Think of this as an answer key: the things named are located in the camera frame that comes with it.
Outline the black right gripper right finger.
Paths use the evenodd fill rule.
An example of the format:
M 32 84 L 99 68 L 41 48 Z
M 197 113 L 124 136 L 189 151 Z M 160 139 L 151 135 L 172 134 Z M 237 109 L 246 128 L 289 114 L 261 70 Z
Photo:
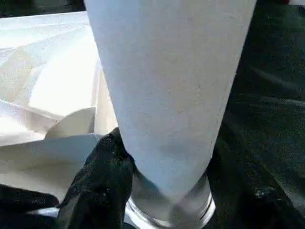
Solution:
M 248 154 L 218 139 L 207 169 L 215 212 L 209 229 L 303 229 L 305 218 Z

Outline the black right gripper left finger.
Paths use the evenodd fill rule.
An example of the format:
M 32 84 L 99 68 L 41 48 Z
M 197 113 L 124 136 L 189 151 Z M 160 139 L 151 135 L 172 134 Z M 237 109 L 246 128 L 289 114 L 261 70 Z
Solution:
M 132 191 L 133 158 L 119 128 L 103 136 L 60 204 L 59 229 L 131 229 L 124 221 Z

